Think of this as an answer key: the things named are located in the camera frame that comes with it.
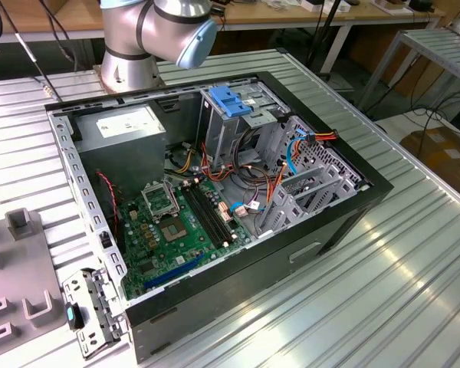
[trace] gray plastic holder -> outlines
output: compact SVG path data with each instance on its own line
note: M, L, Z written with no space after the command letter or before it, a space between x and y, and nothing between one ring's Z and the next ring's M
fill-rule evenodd
M0 221L0 354L66 322L64 303L37 212Z

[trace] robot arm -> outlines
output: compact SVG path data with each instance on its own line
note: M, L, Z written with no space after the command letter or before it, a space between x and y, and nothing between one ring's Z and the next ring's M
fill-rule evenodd
M115 92L160 83L155 57L198 67L216 37L209 0L102 0L103 83Z

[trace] slotted metal surface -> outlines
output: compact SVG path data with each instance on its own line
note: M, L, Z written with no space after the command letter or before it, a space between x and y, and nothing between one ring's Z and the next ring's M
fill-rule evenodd
M230 54L193 71L169 63L159 69L168 84L270 71L395 189L333 251L145 366L460 366L456 193L286 54ZM52 80L66 100L103 93L91 71ZM32 80L0 82L0 218L17 207L38 210L63 281L97 261L42 109L47 102ZM86 365L66 326L0 356L0 368L26 364ZM117 364L135 365L128 343L89 362Z
M460 78L460 36L448 29L404 31L401 41Z

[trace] motherboard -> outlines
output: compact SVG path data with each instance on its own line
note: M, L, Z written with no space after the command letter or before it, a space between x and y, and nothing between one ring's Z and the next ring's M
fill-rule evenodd
M128 271L123 286L128 299L251 241L238 218L222 217L225 202L210 181L174 189L163 185L167 187L158 186L119 207L124 220L120 231L126 246L123 259ZM155 212L169 208L171 202L176 202L178 213Z

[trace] table leg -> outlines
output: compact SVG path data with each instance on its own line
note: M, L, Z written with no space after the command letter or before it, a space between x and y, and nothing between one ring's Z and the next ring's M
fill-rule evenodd
M433 19L426 25L425 29L433 29L434 27L436 27L436 25L438 25L438 23L439 23L439 19ZM399 69L393 76L392 80L389 82L389 87L393 86L395 83L397 83L397 81L400 78L403 77L404 73L407 71L407 68L409 67L410 64L412 64L416 56L417 56L417 52L415 52L414 50L411 50L409 52L409 54L404 59L404 61L401 63Z
M401 32L397 32L389 48L386 49L386 52L383 55L381 62L376 67L375 71L370 77L370 80L368 80L368 84L363 88L363 92L361 93L360 100L358 101L358 104L357 104L358 110L363 109L365 103L370 98L370 95L373 92L373 89L375 88L376 84L378 83L383 73L385 72L386 67L389 66L390 61L392 60L393 56L396 54L397 49L399 48L399 45L400 45L401 35L402 35Z
M339 55L339 51L343 48L346 37L350 33L350 30L351 25L343 25L339 28L336 38L330 47L329 54L327 54L324 65L322 65L322 69L320 69L321 73L330 73L334 63L336 62L337 55Z

